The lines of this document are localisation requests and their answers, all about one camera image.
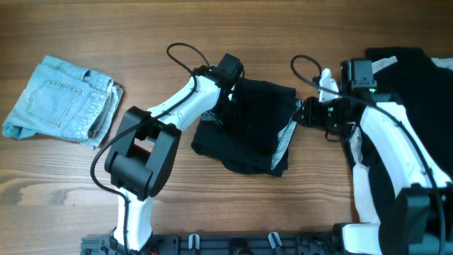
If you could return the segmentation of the black shorts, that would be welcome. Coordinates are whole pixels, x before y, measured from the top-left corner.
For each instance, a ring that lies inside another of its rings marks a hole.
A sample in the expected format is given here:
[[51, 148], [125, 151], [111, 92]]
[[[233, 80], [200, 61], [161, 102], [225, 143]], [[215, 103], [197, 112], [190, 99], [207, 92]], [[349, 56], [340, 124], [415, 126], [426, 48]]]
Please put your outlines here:
[[191, 147], [195, 153], [220, 160], [240, 174], [281, 177], [289, 168], [289, 144], [302, 106], [295, 88], [244, 79], [239, 87], [239, 117], [217, 126], [201, 120]]

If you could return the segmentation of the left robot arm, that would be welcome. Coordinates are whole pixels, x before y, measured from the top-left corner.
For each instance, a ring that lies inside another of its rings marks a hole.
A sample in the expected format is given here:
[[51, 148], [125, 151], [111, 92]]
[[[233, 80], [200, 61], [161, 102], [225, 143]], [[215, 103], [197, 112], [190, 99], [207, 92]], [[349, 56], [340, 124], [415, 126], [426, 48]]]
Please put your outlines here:
[[104, 164], [120, 202], [117, 227], [109, 237], [111, 252], [150, 250], [153, 199], [172, 172], [183, 131], [201, 115], [215, 125], [225, 122], [242, 71], [240, 59], [225, 54], [216, 66], [191, 70], [189, 82], [167, 101], [148, 111], [135, 106], [126, 111], [107, 144]]

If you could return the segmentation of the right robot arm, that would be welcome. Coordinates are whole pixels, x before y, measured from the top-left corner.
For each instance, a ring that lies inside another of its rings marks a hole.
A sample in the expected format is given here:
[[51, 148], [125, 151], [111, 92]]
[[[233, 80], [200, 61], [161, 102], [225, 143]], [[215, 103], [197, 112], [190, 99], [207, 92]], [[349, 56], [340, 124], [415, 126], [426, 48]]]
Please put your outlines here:
[[435, 161], [402, 93], [384, 79], [401, 65], [395, 56], [351, 59], [339, 81], [328, 69], [308, 80], [318, 96], [295, 119], [342, 137], [360, 216], [311, 238], [327, 254], [452, 253], [452, 172]]

